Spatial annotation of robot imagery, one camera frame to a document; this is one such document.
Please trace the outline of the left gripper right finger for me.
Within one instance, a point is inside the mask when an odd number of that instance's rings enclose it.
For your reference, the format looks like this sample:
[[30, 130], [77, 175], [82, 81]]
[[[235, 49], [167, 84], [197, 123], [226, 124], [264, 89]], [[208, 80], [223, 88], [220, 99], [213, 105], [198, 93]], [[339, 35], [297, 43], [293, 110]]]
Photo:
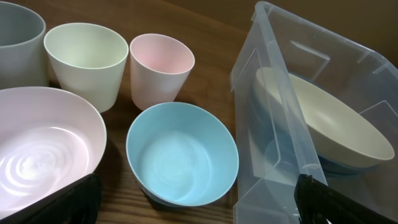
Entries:
[[294, 198], [301, 224], [397, 224], [311, 175], [299, 175]]

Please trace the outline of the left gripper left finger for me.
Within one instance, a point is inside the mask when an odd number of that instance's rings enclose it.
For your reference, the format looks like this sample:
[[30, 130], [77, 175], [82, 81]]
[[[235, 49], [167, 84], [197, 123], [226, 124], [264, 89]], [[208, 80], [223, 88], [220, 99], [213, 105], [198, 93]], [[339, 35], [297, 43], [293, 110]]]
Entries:
[[1, 219], [1, 224], [95, 224], [102, 201], [98, 174], [86, 175], [28, 207]]

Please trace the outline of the pink small bowl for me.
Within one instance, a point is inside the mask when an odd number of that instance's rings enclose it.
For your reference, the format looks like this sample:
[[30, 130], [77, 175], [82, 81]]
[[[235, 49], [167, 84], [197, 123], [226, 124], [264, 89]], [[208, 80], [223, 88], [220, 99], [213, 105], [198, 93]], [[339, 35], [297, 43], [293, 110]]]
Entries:
[[74, 93], [1, 90], [1, 218], [94, 172], [106, 141], [102, 116]]

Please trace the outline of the dark blue plate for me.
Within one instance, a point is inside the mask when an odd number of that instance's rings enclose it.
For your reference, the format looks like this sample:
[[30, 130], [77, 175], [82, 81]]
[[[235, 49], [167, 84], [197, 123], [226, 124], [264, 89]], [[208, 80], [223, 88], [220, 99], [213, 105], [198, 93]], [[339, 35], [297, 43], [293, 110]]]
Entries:
[[[284, 152], [294, 152], [291, 137], [289, 134], [289, 129], [284, 118], [285, 114], [283, 109], [280, 107], [280, 103], [277, 104], [277, 122], [276, 125], [272, 125], [272, 119], [267, 109], [267, 95], [264, 94], [262, 90], [264, 84], [262, 82], [261, 73], [257, 72], [254, 80], [249, 87], [249, 96], [247, 102], [247, 116], [248, 123], [251, 125], [251, 132], [254, 140], [257, 144], [269, 144], [274, 139], [274, 131], [282, 138], [282, 142], [286, 143], [289, 147], [285, 149]], [[372, 167], [351, 167], [340, 164], [333, 160], [324, 158], [322, 156], [318, 157], [322, 169], [324, 172], [341, 175], [350, 176], [357, 175], [363, 172], [369, 172], [370, 170], [375, 170], [378, 166]]]

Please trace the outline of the cream large bowl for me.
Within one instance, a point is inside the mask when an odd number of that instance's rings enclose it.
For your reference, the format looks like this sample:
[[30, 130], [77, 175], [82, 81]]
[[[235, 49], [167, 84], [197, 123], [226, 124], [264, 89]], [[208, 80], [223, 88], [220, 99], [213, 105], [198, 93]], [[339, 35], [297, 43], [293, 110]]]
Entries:
[[[261, 73], [272, 125], [277, 122], [279, 90], [271, 68]], [[295, 75], [289, 76], [311, 139], [319, 156], [351, 167], [372, 167], [393, 160], [387, 138], [368, 120], [325, 90]]]

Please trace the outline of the clear plastic storage container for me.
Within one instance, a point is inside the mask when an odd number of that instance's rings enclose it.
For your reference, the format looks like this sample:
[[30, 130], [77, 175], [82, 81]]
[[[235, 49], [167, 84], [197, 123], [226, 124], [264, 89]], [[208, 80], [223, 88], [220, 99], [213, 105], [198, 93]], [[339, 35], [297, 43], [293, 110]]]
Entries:
[[385, 57], [260, 1], [231, 89], [235, 223], [298, 223], [300, 174], [397, 220], [397, 68]]

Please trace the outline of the light blue small bowl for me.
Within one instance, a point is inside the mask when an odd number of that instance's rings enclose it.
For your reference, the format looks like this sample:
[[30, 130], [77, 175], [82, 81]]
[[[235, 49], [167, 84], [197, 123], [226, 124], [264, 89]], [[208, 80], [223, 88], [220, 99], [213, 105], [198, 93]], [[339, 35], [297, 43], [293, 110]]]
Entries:
[[161, 103], [144, 110], [126, 137], [127, 160], [141, 190], [170, 207], [199, 207], [223, 197], [239, 170], [228, 128], [196, 105]]

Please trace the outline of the cream plastic cup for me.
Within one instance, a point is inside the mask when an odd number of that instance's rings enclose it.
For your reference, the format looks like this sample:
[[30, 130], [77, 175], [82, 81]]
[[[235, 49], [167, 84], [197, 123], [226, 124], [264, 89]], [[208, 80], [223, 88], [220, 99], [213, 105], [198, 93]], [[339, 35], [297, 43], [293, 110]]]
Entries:
[[121, 35], [96, 24], [68, 23], [50, 29], [44, 47], [62, 89], [100, 113], [113, 107], [129, 55]]

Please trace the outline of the grey plastic cup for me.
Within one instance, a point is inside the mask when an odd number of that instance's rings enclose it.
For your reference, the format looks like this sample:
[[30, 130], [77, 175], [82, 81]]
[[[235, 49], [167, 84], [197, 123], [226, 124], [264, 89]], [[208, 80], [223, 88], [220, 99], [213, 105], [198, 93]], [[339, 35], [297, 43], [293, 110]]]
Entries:
[[49, 86], [46, 24], [33, 10], [1, 2], [1, 88]]

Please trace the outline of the pink plastic cup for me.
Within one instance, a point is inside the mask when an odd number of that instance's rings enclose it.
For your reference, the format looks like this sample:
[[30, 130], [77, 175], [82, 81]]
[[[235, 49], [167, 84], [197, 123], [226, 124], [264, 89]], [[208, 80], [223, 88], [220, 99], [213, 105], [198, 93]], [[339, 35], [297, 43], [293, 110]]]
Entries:
[[193, 52], [163, 34], [142, 34], [129, 46], [131, 97], [142, 111], [174, 101], [195, 65]]

